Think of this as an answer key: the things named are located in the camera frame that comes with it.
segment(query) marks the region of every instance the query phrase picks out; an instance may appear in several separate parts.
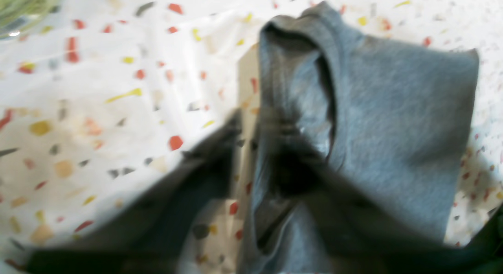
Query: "red speck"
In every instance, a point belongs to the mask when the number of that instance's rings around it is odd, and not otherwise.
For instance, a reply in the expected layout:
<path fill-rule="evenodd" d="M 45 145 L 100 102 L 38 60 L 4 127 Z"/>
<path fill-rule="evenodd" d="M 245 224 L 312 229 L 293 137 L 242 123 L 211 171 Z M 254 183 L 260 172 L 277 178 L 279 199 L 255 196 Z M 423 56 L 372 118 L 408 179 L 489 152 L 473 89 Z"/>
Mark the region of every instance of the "red speck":
<path fill-rule="evenodd" d="M 171 26 L 170 28 L 167 29 L 170 33 L 175 33 L 178 32 L 178 29 L 174 26 Z"/>
<path fill-rule="evenodd" d="M 246 185 L 246 194 L 250 195 L 250 192 L 252 191 L 252 183 L 248 183 Z"/>
<path fill-rule="evenodd" d="M 41 187 L 45 186 L 45 184 L 46 184 L 46 183 L 47 183 L 47 181 L 39 183 L 39 184 L 35 187 L 35 190 L 38 190 L 38 189 L 40 189 Z"/>
<path fill-rule="evenodd" d="M 73 23 L 74 23 L 76 29 L 86 28 L 86 24 L 81 20 L 73 20 Z"/>
<path fill-rule="evenodd" d="M 109 24 L 105 27 L 105 29 L 103 30 L 103 33 L 111 33 L 112 32 L 112 25 Z"/>
<path fill-rule="evenodd" d="M 490 190 L 488 188 L 485 189 L 485 194 L 484 194 L 484 201 L 486 202 L 487 199 L 489 198 Z"/>
<path fill-rule="evenodd" d="M 239 207 L 239 205 L 237 204 L 237 202 L 234 202 L 233 204 L 231 204 L 229 207 L 229 214 L 230 215 L 236 214 L 238 207 Z"/>
<path fill-rule="evenodd" d="M 175 13 L 179 13 L 180 15 L 183 15 L 184 14 L 184 11 L 182 10 L 182 7 L 180 7 L 180 5 L 177 5 L 177 4 L 169 4 L 169 6 L 167 6 L 168 9 L 171 9 L 173 12 Z"/>
<path fill-rule="evenodd" d="M 28 168 L 28 170 L 31 170 L 31 169 L 33 169 L 35 167 L 35 163 L 33 162 L 33 160 L 27 158 L 27 159 L 25 159 L 23 161 L 24 161 L 24 163 L 26 165 L 26 168 Z"/>
<path fill-rule="evenodd" d="M 77 54 L 77 38 L 70 37 L 68 38 L 68 44 L 66 45 L 66 60 L 70 63 L 79 62 L 79 55 Z"/>
<path fill-rule="evenodd" d="M 241 240 L 243 238 L 243 230 L 237 231 L 235 236 L 237 240 Z"/>
<path fill-rule="evenodd" d="M 430 44 L 431 44 L 431 37 L 428 36 L 428 37 L 424 38 L 422 45 L 424 47 L 428 47 L 428 46 L 430 46 Z"/>
<path fill-rule="evenodd" d="M 25 267 L 24 266 L 21 266 L 21 265 L 18 265 L 14 260 L 12 259 L 6 259 L 4 260 L 5 264 L 6 265 L 9 265 L 11 267 L 13 267 L 14 269 L 18 270 L 18 271 L 24 271 L 25 270 Z"/>
<path fill-rule="evenodd" d="M 0 120 L 0 131 L 12 120 L 12 109 L 7 109 L 4 113 L 4 118 Z"/>
<path fill-rule="evenodd" d="M 144 79 L 145 78 L 145 71 L 144 70 L 138 70 L 138 72 L 136 72 L 136 78 L 137 79 Z"/>
<path fill-rule="evenodd" d="M 82 229 L 84 229 L 84 228 L 92 225 L 93 223 L 94 223 L 94 221 L 90 221 L 90 220 L 85 221 L 79 227 L 77 227 L 77 229 L 75 229 L 75 233 L 77 233 L 78 231 L 81 231 Z"/>
<path fill-rule="evenodd" d="M 253 93 L 257 93 L 259 91 L 259 88 L 257 86 L 257 79 L 255 77 L 251 78 L 251 86 L 253 86 Z"/>
<path fill-rule="evenodd" d="M 179 136 L 172 136 L 169 139 L 169 147 L 171 148 L 172 151 L 182 147 L 183 143 L 184 142 L 182 141 L 182 138 L 180 138 Z"/>

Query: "speckled tablecloth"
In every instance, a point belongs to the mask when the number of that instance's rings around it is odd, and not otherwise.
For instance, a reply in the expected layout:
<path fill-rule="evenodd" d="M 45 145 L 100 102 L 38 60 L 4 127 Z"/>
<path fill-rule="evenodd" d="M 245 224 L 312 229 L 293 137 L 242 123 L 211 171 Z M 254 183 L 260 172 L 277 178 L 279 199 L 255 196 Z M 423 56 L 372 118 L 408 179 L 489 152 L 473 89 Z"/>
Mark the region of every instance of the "speckled tablecloth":
<path fill-rule="evenodd" d="M 109 222 L 240 107 L 233 196 L 202 211 L 194 224 L 208 235 L 187 238 L 181 259 L 187 273 L 234 272 L 253 188 L 240 175 L 259 111 L 257 34 L 321 1 L 63 0 L 29 34 L 0 41 L 0 272 Z M 445 243 L 466 245 L 503 202 L 503 0 L 327 1 L 364 33 L 478 49 L 472 131 L 446 218 Z"/>

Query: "clothing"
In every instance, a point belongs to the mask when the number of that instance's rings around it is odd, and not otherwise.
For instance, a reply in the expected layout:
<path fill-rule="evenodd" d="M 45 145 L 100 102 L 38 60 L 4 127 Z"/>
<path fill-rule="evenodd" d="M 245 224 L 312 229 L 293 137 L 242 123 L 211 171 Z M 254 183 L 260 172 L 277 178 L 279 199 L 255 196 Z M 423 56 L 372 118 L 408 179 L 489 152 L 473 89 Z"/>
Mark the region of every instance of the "clothing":
<path fill-rule="evenodd" d="M 273 139 L 281 139 L 289 124 L 295 128 L 290 134 L 297 132 L 333 172 L 329 187 L 348 183 L 392 219 L 440 244 L 470 131 L 477 52 L 438 52 L 367 36 L 345 25 L 325 2 L 297 19 L 273 18 L 260 38 L 260 124 L 271 142 L 259 139 L 241 272 L 326 270 L 323 263 L 313 265 L 322 250 L 300 205 L 280 208 L 281 224 L 270 224 L 275 230 L 266 245 L 273 253 L 262 256 L 253 245 L 264 227 L 257 222 L 277 216 L 259 210 L 277 206 L 277 193 L 269 189 L 278 179 L 266 162 L 275 153 Z M 275 126 L 271 112 L 278 113 L 276 132 L 267 131 Z M 285 245 L 299 252 L 274 253 Z"/>

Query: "orange speck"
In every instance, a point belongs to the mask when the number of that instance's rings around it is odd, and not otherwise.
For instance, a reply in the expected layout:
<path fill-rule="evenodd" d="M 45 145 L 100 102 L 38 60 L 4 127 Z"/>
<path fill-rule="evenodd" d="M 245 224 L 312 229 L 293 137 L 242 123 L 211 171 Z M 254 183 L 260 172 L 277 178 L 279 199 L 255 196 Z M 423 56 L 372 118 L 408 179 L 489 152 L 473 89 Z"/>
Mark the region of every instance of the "orange speck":
<path fill-rule="evenodd" d="M 428 46 L 430 46 L 430 44 L 431 44 L 431 37 L 428 36 L 428 37 L 424 38 L 424 41 L 422 42 L 422 45 L 424 47 L 428 47 Z"/>
<path fill-rule="evenodd" d="M 167 6 L 167 8 L 170 9 L 170 10 L 172 10 L 175 13 L 179 13 L 180 15 L 184 14 L 184 11 L 182 10 L 182 7 L 180 5 L 169 4 L 169 6 Z"/>
<path fill-rule="evenodd" d="M 86 28 L 86 24 L 81 20 L 73 20 L 73 23 L 74 23 L 76 29 Z"/>
<path fill-rule="evenodd" d="M 136 72 L 136 78 L 137 79 L 144 79 L 145 78 L 145 71 L 144 70 L 138 70 L 138 72 Z"/>
<path fill-rule="evenodd" d="M 174 75 L 172 70 L 166 70 L 166 78 L 169 82 L 173 82 Z"/>
<path fill-rule="evenodd" d="M 171 148 L 172 151 L 179 149 L 183 145 L 183 140 L 180 138 L 180 136 L 172 136 L 169 139 L 169 147 Z"/>
<path fill-rule="evenodd" d="M 105 29 L 103 30 L 103 33 L 111 33 L 112 32 L 112 25 L 109 24 L 105 27 Z"/>
<path fill-rule="evenodd" d="M 23 161 L 24 161 L 24 163 L 26 165 L 26 168 L 28 168 L 28 170 L 32 170 L 35 167 L 35 163 L 33 162 L 33 160 L 31 160 L 29 158 L 26 158 Z"/>

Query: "gray t-shirt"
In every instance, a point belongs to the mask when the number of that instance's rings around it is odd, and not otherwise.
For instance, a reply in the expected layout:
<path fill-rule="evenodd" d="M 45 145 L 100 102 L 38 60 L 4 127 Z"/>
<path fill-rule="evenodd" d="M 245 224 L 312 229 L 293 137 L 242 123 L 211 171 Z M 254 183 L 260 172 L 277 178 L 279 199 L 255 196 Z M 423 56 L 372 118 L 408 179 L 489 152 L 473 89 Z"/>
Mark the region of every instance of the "gray t-shirt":
<path fill-rule="evenodd" d="M 312 219 L 313 210 L 329 210 L 326 203 L 317 199 L 319 209 L 307 208 L 271 192 L 277 186 L 271 147 L 278 147 L 275 138 L 285 124 L 297 136 L 283 137 L 283 145 L 296 152 L 302 149 L 295 139 L 307 143 L 321 163 L 313 167 L 323 170 L 322 181 L 341 198 L 351 201 L 345 187 L 354 190 L 440 244 L 470 130 L 477 52 L 440 52 L 367 36 L 322 2 L 299 18 L 273 18 L 261 32 L 259 55 L 265 132 L 239 273 L 330 271 L 327 238 L 341 230 L 326 230 L 324 245 L 323 226 Z M 364 217 L 355 220 L 365 224 Z"/>

